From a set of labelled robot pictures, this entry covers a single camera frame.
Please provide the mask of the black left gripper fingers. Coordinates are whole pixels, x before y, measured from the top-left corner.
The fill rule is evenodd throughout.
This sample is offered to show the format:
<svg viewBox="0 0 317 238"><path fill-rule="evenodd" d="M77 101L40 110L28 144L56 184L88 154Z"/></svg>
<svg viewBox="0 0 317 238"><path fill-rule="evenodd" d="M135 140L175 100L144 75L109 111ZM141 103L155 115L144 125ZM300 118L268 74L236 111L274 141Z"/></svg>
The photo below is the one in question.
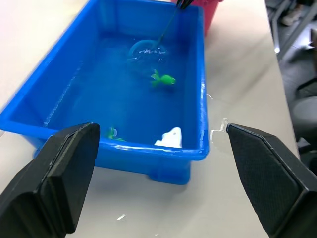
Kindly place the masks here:
<svg viewBox="0 0 317 238"><path fill-rule="evenodd" d="M186 9L188 6L190 6L193 3L194 0L177 0L176 6L179 9Z"/></svg>

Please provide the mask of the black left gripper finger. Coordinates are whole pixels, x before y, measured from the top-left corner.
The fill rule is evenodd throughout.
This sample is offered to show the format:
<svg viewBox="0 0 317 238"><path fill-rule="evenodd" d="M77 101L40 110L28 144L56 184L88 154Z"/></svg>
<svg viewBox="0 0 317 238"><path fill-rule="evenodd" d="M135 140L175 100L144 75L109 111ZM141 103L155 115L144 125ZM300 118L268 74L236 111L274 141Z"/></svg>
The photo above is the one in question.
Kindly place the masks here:
<svg viewBox="0 0 317 238"><path fill-rule="evenodd" d="M100 126L85 123L50 136L0 196L3 238L63 238L74 233L91 182Z"/></svg>
<svg viewBox="0 0 317 238"><path fill-rule="evenodd" d="M276 136L226 127L239 178L270 238L317 236L317 177Z"/></svg>

